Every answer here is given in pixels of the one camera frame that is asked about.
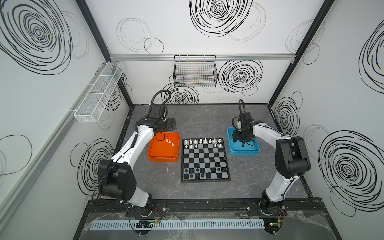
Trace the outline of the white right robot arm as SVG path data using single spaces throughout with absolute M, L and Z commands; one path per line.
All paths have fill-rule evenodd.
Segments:
M 311 169 L 305 141 L 281 133 L 266 123 L 254 121 L 249 112 L 232 119 L 233 141 L 248 143 L 260 138 L 275 148 L 276 174 L 271 184 L 262 192 L 260 209 L 271 215 L 283 206 L 287 192 L 293 184 Z

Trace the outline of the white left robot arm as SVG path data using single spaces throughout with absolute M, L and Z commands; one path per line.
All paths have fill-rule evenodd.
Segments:
M 153 209 L 151 194 L 137 187 L 134 165 L 148 142 L 157 134 L 176 129 L 175 121 L 167 118 L 165 104 L 151 104 L 148 113 L 134 125 L 135 130 L 125 145 L 109 160 L 99 165 L 98 194 L 127 202 L 145 214 Z

